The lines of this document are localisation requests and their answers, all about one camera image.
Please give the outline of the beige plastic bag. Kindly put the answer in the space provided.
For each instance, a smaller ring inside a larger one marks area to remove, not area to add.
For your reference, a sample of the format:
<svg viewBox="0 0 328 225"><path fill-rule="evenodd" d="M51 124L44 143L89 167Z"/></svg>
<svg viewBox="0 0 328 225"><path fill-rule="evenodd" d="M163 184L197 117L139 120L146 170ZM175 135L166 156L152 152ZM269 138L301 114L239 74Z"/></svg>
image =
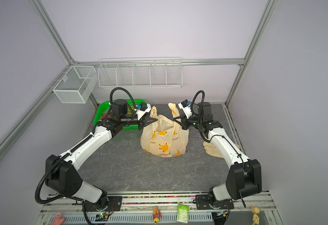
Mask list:
<svg viewBox="0 0 328 225"><path fill-rule="evenodd" d="M157 119L157 122L144 127L140 138L142 149L163 158L185 154L189 130L184 130L175 121L158 114L155 106L151 109L150 117Z"/></svg>

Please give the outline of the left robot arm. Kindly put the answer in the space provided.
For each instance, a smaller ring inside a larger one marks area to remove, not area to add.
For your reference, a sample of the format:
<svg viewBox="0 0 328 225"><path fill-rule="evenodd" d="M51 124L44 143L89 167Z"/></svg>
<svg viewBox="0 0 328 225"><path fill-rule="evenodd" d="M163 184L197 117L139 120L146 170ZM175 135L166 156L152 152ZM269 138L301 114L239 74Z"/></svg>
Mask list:
<svg viewBox="0 0 328 225"><path fill-rule="evenodd" d="M92 131L71 149L46 159L46 171L35 190L35 201L47 204L66 197L89 202L97 210L109 204L107 192L85 182L78 173L84 162L103 144L114 138L124 127L137 125L139 129L157 122L150 116L151 105L136 104L130 92L122 87L110 92L110 107Z"/></svg>

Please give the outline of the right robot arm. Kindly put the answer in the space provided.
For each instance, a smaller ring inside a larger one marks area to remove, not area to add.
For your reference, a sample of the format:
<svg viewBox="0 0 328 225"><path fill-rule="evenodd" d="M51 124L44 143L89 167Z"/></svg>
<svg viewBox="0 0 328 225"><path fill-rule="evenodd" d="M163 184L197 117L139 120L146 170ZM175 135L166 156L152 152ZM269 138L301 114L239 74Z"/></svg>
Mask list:
<svg viewBox="0 0 328 225"><path fill-rule="evenodd" d="M179 108L184 115L174 117L183 129L193 127L204 142L213 144L228 165L226 182L213 187L208 195L212 203L238 200L262 192L261 165L258 160L246 156L226 134L219 121L214 120L211 104L205 102L205 93L198 91L192 101L184 100Z"/></svg>

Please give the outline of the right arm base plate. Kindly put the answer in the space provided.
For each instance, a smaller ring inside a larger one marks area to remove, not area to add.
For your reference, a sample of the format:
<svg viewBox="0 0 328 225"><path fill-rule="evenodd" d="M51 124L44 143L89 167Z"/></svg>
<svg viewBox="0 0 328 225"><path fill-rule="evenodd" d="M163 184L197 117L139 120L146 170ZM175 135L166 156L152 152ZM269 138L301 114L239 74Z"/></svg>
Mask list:
<svg viewBox="0 0 328 225"><path fill-rule="evenodd" d="M231 199L226 200L216 200L213 196L209 194L196 195L195 199L192 201L196 205L198 210L232 210L234 209L234 204Z"/></svg>

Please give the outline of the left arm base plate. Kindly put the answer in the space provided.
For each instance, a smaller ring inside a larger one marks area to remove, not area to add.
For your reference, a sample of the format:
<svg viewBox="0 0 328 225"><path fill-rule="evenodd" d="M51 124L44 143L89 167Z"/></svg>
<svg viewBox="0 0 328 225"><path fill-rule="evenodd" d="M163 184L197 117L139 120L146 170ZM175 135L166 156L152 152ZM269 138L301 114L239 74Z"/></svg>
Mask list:
<svg viewBox="0 0 328 225"><path fill-rule="evenodd" d="M122 196L106 196L97 203L85 201L83 206L86 212L118 212L122 200Z"/></svg>

